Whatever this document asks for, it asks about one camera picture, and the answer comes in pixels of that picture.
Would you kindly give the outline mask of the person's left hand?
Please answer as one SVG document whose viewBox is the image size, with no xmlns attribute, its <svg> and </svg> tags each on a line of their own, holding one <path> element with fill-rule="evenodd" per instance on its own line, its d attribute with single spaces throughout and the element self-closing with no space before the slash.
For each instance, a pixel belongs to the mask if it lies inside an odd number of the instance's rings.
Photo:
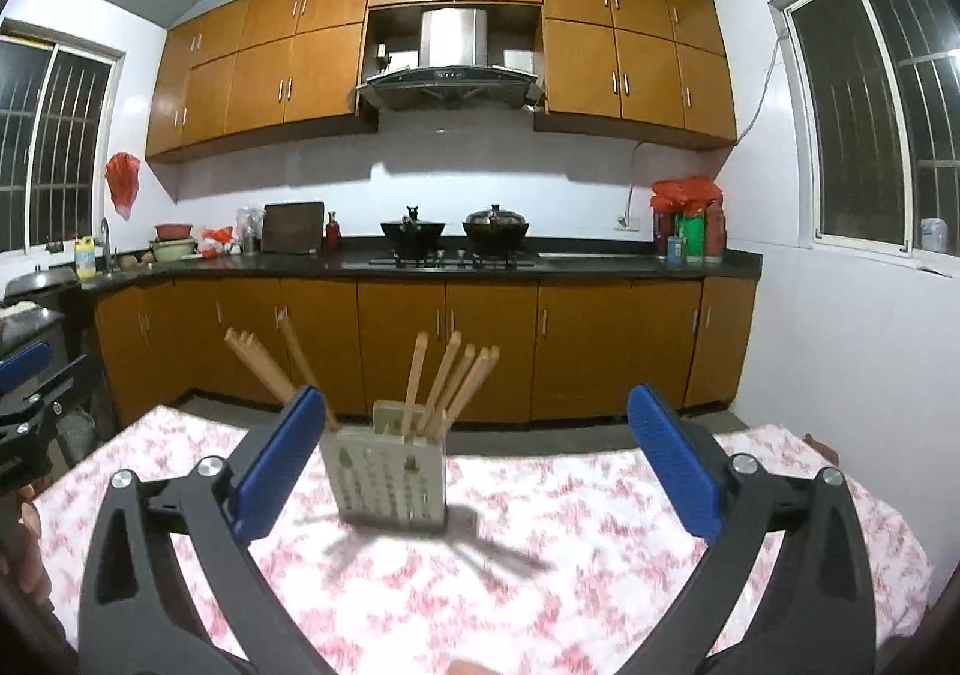
<svg viewBox="0 0 960 675">
<path fill-rule="evenodd" d="M 37 490 L 36 483 L 29 483 L 14 495 L 13 524 L 2 540 L 2 574 L 42 607 L 50 599 L 52 583 L 41 553 L 43 522 L 34 504 Z"/>
</svg>

